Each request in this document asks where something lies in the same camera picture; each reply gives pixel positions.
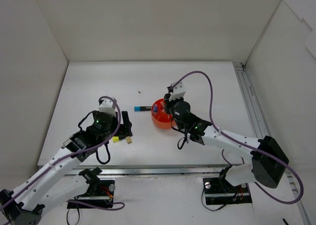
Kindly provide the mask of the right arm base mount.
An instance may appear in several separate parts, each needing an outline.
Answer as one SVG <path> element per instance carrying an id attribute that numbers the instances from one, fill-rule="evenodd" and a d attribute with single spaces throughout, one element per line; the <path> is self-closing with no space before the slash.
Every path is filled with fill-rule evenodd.
<path id="1" fill-rule="evenodd" d="M 226 180 L 226 174 L 231 168 L 232 166 L 222 169 L 217 178 L 202 179 L 201 203 L 205 209 L 217 212 L 228 205 L 252 204 L 248 184 L 232 186 Z"/>

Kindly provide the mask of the yellow cap black highlighter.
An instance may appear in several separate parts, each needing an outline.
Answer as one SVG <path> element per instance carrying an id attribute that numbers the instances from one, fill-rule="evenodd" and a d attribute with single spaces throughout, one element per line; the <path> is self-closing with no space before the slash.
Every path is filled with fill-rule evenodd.
<path id="1" fill-rule="evenodd" d="M 113 141 L 113 143 L 117 143 L 117 142 L 124 140 L 124 139 L 125 139 L 125 136 L 119 135 L 119 136 L 113 136 L 112 141 Z"/>

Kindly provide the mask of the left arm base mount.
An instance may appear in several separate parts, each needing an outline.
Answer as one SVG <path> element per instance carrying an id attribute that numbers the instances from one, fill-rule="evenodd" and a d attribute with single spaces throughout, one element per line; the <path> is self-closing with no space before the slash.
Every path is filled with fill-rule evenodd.
<path id="1" fill-rule="evenodd" d="M 74 198 L 74 200 L 94 205 L 102 208 L 113 208 L 114 192 L 110 191 L 109 187 L 115 185 L 112 179 L 100 179 L 99 175 L 102 170 L 98 167 L 84 169 L 79 172 L 79 176 L 86 179 L 89 187 L 87 192 Z"/>

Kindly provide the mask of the blue cap black highlighter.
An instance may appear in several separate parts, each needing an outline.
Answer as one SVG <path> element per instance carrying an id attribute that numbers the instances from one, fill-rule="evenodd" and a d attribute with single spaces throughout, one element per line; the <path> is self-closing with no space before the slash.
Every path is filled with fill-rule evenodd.
<path id="1" fill-rule="evenodd" d="M 136 106 L 134 107 L 135 112 L 145 112 L 145 111 L 151 111 L 151 106 Z"/>

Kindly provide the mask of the beige eraser block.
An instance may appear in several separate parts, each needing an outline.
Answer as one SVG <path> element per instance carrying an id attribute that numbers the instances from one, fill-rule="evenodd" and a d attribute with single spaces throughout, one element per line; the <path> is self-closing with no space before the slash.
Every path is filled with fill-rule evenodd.
<path id="1" fill-rule="evenodd" d="M 125 140 L 126 140 L 126 142 L 127 142 L 128 144 L 131 144 L 131 143 L 132 143 L 132 140 L 131 140 L 131 137 L 130 137 L 130 136 L 127 136 L 127 137 L 125 138 Z"/>

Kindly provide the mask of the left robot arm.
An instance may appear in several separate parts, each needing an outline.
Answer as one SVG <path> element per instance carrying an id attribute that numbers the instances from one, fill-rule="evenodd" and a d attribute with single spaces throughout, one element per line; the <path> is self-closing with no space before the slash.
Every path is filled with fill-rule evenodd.
<path id="1" fill-rule="evenodd" d="M 79 166 L 101 146 L 121 132 L 131 132 L 128 112 L 109 114 L 92 111 L 94 122 L 73 134 L 55 156 L 31 178 L 13 190 L 0 192 L 0 210 L 10 225 L 37 225 L 42 216 L 66 201 L 77 203 L 77 197 L 98 194 L 101 169 L 84 169 L 63 183 L 60 180 Z"/>

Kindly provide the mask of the clear bottle blue cap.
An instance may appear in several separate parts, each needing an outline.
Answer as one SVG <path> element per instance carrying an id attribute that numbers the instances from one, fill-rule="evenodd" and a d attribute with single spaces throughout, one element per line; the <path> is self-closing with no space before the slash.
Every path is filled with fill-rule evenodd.
<path id="1" fill-rule="evenodd" d="M 156 115 L 158 113 L 158 106 L 157 105 L 153 105 L 153 111 L 152 114 Z"/>

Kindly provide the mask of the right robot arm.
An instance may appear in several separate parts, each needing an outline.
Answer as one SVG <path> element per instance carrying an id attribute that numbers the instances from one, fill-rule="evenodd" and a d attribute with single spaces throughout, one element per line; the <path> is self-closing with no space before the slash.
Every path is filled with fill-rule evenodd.
<path id="1" fill-rule="evenodd" d="M 214 124 L 191 112 L 191 106 L 182 97 L 164 95 L 164 108 L 175 122 L 175 131 L 184 134 L 184 141 L 204 146 L 213 146 L 233 153 L 249 163 L 229 166 L 221 172 L 218 185 L 223 191 L 231 191 L 243 183 L 260 183 L 268 188 L 277 188 L 289 159 L 270 136 L 262 139 L 249 138 L 225 130 L 216 130 Z"/>

